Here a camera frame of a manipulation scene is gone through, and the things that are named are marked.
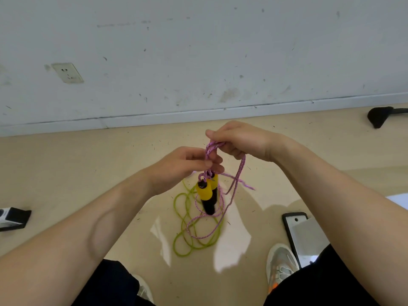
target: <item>green rope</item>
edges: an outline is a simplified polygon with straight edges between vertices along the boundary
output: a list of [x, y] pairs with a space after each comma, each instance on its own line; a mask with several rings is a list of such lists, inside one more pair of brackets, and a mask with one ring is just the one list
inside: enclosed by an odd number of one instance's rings
[[[190, 208], [191, 208], [191, 202], [194, 201], [194, 194], [197, 193], [196, 191], [196, 187], [193, 186], [191, 189], [188, 188], [183, 180], [183, 185], [186, 188], [187, 192], [182, 192], [179, 193], [173, 200], [173, 207], [174, 207], [174, 211], [176, 212], [177, 216], [181, 219], [181, 231], [179, 233], [177, 233], [174, 241], [173, 241], [173, 251], [174, 253], [178, 256], [178, 257], [187, 257], [188, 255], [191, 254], [191, 252], [193, 250], [201, 250], [201, 249], [205, 249], [208, 247], [213, 246], [218, 238], [220, 237], [221, 234], [221, 227], [222, 227], [222, 222], [220, 223], [220, 225], [217, 227], [216, 231], [214, 232], [214, 234], [210, 237], [210, 240], [207, 242], [202, 242], [200, 239], [196, 239], [191, 237], [186, 228], [187, 228], [187, 224], [189, 223], [189, 221], [191, 221], [191, 219], [193, 217], [191, 217], [190, 215]], [[185, 197], [185, 202], [184, 202], [184, 206], [186, 209], [186, 214], [184, 216], [182, 216], [176, 207], [176, 203], [177, 203], [177, 199], [179, 197]], [[215, 221], [215, 223], [218, 223], [218, 219], [216, 217], [212, 217]], [[190, 232], [191, 234], [193, 234], [194, 232], [194, 236], [197, 236], [197, 230], [196, 230], [196, 224], [197, 222], [200, 220], [201, 218], [197, 219], [196, 221], [194, 221], [191, 225], [190, 225]], [[187, 253], [180, 253], [176, 250], [176, 242], [177, 239], [179, 239], [180, 237], [183, 237], [184, 241], [186, 242], [187, 246], [190, 247], [190, 250]]]

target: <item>gray sneaker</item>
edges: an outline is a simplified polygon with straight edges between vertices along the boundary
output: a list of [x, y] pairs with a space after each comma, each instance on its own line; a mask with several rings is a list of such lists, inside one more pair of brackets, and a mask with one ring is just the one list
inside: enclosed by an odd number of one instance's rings
[[268, 253], [266, 260], [266, 277], [268, 278], [268, 294], [275, 289], [279, 283], [299, 270], [293, 252], [285, 244], [274, 245]]
[[144, 281], [144, 279], [136, 274], [132, 274], [133, 277], [135, 277], [139, 281], [139, 292], [137, 293], [141, 298], [147, 299], [148, 301], [153, 302], [153, 295], [152, 291], [150, 290], [149, 286], [147, 283]]

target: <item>beige floor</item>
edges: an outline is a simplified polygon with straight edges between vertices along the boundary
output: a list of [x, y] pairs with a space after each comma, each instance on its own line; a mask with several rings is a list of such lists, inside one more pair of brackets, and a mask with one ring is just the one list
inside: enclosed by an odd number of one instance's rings
[[[384, 195], [408, 192], [408, 117], [392, 116], [383, 128], [374, 130], [365, 117], [367, 111], [356, 108], [244, 120], [298, 140]], [[208, 142], [204, 130], [223, 123], [1, 138], [1, 206], [32, 209], [33, 214], [25, 229], [0, 233], [0, 255], [172, 149], [204, 147]], [[234, 174], [238, 164], [225, 157], [228, 172]], [[281, 214], [308, 210], [274, 164], [248, 157], [242, 178], [257, 191], [239, 188], [227, 215], [230, 225], [224, 226], [215, 247], [186, 258], [172, 253], [180, 221], [171, 197], [182, 190], [178, 185], [145, 205], [107, 258], [120, 260], [145, 278], [157, 305], [262, 305], [268, 250], [274, 243], [288, 242]]]

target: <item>electrical outlet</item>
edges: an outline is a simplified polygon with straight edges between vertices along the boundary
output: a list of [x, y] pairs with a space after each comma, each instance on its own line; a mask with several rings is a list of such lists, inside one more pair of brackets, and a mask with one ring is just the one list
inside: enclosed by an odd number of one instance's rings
[[51, 66], [62, 81], [67, 84], [80, 84], [84, 82], [72, 63], [54, 63]]

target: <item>yellow foam handle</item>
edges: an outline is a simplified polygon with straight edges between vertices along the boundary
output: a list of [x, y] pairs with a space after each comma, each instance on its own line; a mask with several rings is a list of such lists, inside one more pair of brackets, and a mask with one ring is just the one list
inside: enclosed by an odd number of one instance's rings
[[208, 201], [209, 199], [211, 199], [213, 191], [211, 190], [211, 186], [209, 185], [209, 183], [206, 184], [205, 188], [200, 188], [197, 183], [195, 185], [195, 188], [197, 190], [198, 196], [202, 201]]
[[217, 189], [218, 187], [218, 174], [215, 174], [213, 178], [207, 179], [207, 181], [210, 183], [211, 190]]

